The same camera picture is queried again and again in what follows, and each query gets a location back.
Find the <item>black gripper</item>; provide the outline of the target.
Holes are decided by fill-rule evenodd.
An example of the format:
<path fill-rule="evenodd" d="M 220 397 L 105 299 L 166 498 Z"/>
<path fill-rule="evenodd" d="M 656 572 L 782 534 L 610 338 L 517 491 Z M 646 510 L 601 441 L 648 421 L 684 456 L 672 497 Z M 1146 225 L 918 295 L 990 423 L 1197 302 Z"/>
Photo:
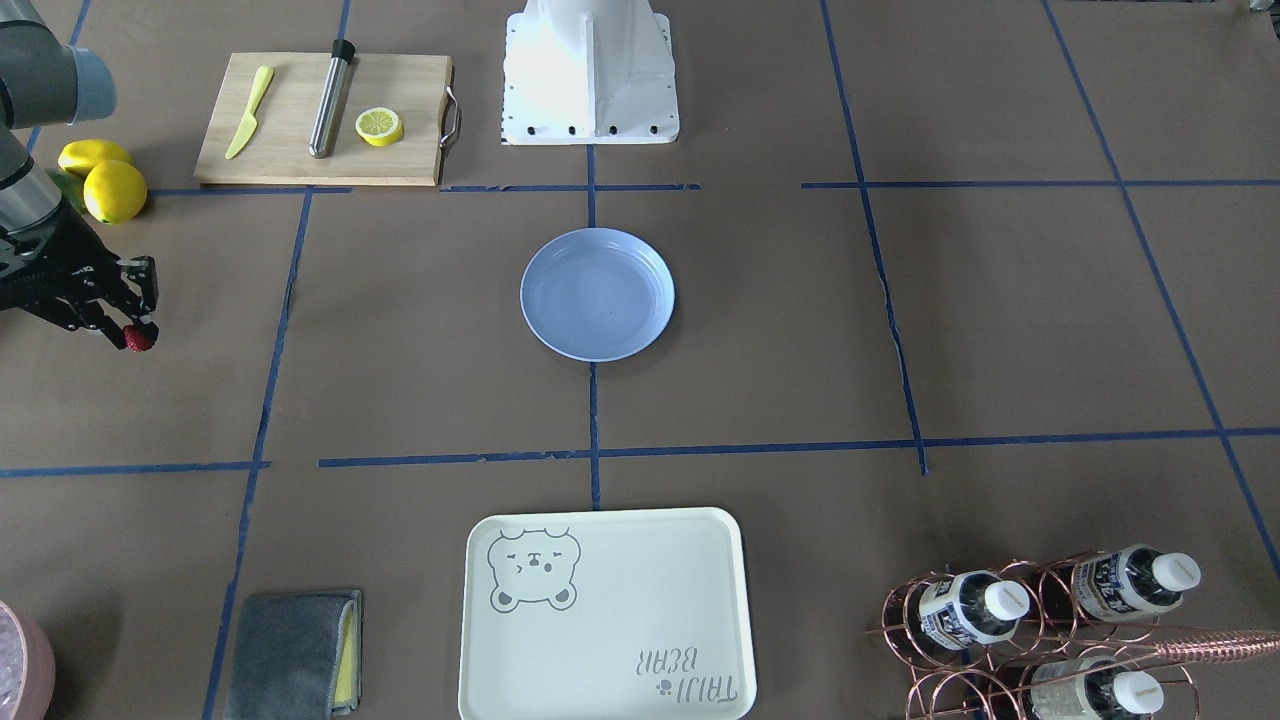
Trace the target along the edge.
<path fill-rule="evenodd" d="M 140 310 L 120 325 L 101 302 L 125 307 L 125 278 L 140 290 Z M 113 346 L 154 346 L 159 327 L 155 259 L 120 259 L 69 205 L 27 231 L 3 231 L 3 309 L 22 309 L 67 331 L 99 332 Z"/>

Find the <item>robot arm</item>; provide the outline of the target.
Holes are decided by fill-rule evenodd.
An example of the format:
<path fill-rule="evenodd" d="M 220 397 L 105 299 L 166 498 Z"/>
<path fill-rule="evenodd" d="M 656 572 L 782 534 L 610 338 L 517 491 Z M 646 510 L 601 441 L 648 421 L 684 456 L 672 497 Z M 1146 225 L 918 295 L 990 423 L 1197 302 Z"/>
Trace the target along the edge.
<path fill-rule="evenodd" d="M 1 4 L 1 309 L 151 348 L 155 260 L 111 252 L 13 133 L 109 117 L 111 74 L 95 53 L 61 44 L 29 1 Z"/>

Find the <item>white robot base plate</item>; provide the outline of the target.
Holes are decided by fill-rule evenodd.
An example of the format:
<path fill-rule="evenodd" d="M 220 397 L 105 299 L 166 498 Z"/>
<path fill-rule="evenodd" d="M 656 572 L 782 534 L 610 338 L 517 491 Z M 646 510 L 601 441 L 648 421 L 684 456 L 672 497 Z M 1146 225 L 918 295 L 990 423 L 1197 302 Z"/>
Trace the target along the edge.
<path fill-rule="evenodd" d="M 508 146 L 658 145 L 673 143 L 681 132 L 675 73 L 622 82 L 602 78 L 553 81 L 531 77 L 508 64 L 506 19 L 500 141 Z M 669 18 L 657 13 L 675 56 Z"/>

